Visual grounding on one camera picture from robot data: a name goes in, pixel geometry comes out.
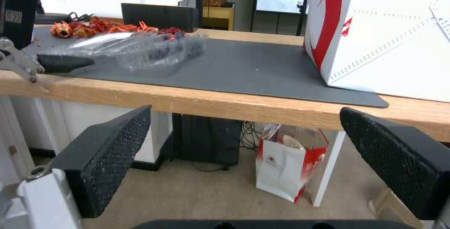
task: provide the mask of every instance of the shopping bag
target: shopping bag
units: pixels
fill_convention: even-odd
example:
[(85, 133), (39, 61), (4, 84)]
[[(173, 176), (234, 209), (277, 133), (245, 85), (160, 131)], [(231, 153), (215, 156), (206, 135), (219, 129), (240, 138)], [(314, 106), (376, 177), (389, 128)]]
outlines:
[(310, 0), (304, 47), (329, 86), (450, 102), (450, 0)]
[(297, 202), (327, 145), (321, 130), (266, 125), (256, 158), (256, 187)]

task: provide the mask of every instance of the wooden table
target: wooden table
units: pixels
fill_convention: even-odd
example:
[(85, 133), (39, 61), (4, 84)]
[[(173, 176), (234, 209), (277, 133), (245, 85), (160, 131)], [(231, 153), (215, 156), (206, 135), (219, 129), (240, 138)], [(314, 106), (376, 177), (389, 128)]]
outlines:
[[(303, 44), (302, 37), (289, 35), (206, 29), (199, 29), (196, 34), (206, 34), (214, 39), (299, 46)], [(153, 109), (157, 111), (255, 122), (274, 122), (331, 130), (342, 130), (339, 110), (347, 106), (54, 75), (39, 75), (38, 80), (38, 84), (30, 84), (13, 72), (0, 70), (0, 94), (121, 107), (139, 107), (151, 104)], [(387, 120), (413, 125), (438, 141), (450, 142), (449, 103), (394, 96), (381, 97), (389, 102), (389, 108), (350, 107)], [(323, 198), (344, 136), (345, 133), (340, 131), (331, 147), (331, 153), (325, 162), (326, 168), (321, 176), (320, 186), (314, 198), (314, 205), (316, 206), (320, 205)]]

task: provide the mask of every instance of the textured rubber pad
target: textured rubber pad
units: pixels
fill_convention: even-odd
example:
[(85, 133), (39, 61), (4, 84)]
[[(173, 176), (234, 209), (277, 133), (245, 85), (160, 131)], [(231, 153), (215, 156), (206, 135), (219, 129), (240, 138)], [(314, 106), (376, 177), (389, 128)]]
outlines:
[(450, 192), (450, 149), (417, 128), (353, 109), (341, 123), (363, 159), (421, 220), (434, 220)]
[(150, 127), (150, 107), (86, 128), (51, 162), (65, 171), (83, 218), (101, 215)]

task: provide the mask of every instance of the gray desk mat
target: gray desk mat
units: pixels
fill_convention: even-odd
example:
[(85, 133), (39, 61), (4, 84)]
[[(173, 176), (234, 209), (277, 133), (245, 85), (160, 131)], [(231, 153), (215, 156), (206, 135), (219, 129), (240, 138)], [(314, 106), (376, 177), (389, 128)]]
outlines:
[[(52, 37), (48, 27), (35, 28), (34, 35), (38, 41), (23, 49), (27, 54), (33, 55), (60, 44), (69, 45), (75, 40)], [(130, 71), (114, 61), (97, 61), (92, 66), (57, 75), (370, 107), (388, 106), (375, 93), (327, 86), (302, 47), (294, 45), (207, 39), (206, 51), (201, 56), (166, 70)]]

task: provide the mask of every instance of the white box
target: white box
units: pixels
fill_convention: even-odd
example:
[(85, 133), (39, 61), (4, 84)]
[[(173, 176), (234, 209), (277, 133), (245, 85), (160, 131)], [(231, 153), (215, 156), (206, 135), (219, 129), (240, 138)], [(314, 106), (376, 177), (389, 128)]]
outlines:
[(329, 86), (450, 102), (450, 0), (310, 0), (305, 50)]

